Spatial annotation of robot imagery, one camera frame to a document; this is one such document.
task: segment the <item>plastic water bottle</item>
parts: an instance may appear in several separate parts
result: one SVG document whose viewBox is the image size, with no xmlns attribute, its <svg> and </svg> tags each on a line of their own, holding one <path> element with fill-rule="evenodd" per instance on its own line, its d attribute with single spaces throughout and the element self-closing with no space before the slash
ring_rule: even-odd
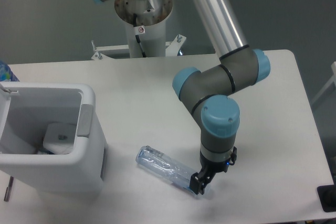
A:
<svg viewBox="0 0 336 224">
<path fill-rule="evenodd" d="M 0 81 L 19 81 L 10 67 L 0 60 Z"/>
<path fill-rule="evenodd" d="M 190 177 L 196 172 L 190 167 L 176 161 L 150 146 L 140 149 L 136 162 L 157 175 L 171 181 L 174 185 L 182 187 L 193 193 L 189 188 Z"/>
</svg>

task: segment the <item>bolt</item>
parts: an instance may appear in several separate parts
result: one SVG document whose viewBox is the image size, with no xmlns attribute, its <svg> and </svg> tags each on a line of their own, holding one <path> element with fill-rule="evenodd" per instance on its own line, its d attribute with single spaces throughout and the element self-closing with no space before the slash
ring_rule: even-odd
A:
<svg viewBox="0 0 336 224">
<path fill-rule="evenodd" d="M 92 41 L 91 41 L 92 48 L 93 48 L 94 51 L 96 51 L 97 49 L 96 49 L 96 46 L 94 45 L 94 43 L 95 43 L 95 42 L 92 40 Z"/>
</svg>

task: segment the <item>trash bin lid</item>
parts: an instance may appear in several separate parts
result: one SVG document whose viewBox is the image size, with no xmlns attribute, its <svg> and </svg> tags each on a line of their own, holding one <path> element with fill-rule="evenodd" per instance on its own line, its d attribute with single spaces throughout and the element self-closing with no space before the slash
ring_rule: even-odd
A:
<svg viewBox="0 0 336 224">
<path fill-rule="evenodd" d="M 10 104 L 11 95 L 0 88 L 0 138 L 4 131 Z"/>
</svg>

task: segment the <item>metal bracket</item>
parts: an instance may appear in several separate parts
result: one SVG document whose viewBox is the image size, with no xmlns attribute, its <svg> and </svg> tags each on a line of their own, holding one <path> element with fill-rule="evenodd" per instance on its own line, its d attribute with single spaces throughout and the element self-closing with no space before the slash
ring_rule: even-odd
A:
<svg viewBox="0 0 336 224">
<path fill-rule="evenodd" d="M 336 89 L 336 62 L 331 64 L 333 76 L 323 85 L 320 91 L 311 100 L 310 106 L 314 110 Z"/>
<path fill-rule="evenodd" d="M 1 84 L 1 82 L 0 82 L 0 90 L 6 92 L 6 93 L 8 93 L 8 94 L 10 94 L 10 93 L 12 92 L 10 89 L 6 89 L 6 88 Z"/>
<path fill-rule="evenodd" d="M 183 55 L 181 47 L 186 42 L 186 40 L 187 40 L 186 37 L 179 34 L 175 37 L 173 41 L 166 42 L 166 57 Z M 94 55 L 91 57 L 92 60 L 111 59 L 111 57 L 108 57 L 106 55 L 113 56 L 129 53 L 128 45 L 96 47 L 94 45 L 95 42 L 93 40 L 91 41 L 91 43 L 94 52 Z"/>
</svg>

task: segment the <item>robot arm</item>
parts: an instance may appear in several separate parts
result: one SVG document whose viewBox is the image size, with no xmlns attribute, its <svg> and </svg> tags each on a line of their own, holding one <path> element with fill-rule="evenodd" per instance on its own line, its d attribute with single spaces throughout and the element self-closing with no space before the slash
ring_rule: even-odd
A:
<svg viewBox="0 0 336 224">
<path fill-rule="evenodd" d="M 198 194 L 216 173 L 234 165 L 234 147 L 239 127 L 239 106 L 227 95 L 254 85 L 270 73 L 270 63 L 261 50 L 250 49 L 229 0 L 194 0 L 203 25 L 220 59 L 220 65 L 200 72 L 181 70 L 173 88 L 201 128 L 202 169 L 191 177 L 190 189 Z"/>
<path fill-rule="evenodd" d="M 154 3 L 148 14 L 160 13 L 162 1 L 155 0 L 136 0 L 133 9 L 128 7 L 126 13 L 146 22 L 147 12 L 138 6 L 151 4 L 152 7 Z M 201 128 L 202 169 L 191 177 L 190 189 L 203 194 L 215 174 L 227 172 L 237 158 L 234 143 L 240 111 L 237 103 L 227 96 L 266 78 L 270 63 L 261 50 L 249 47 L 229 0 L 194 0 L 194 3 L 221 63 L 204 72 L 196 68 L 181 70 L 173 80 L 173 88 Z"/>
</svg>

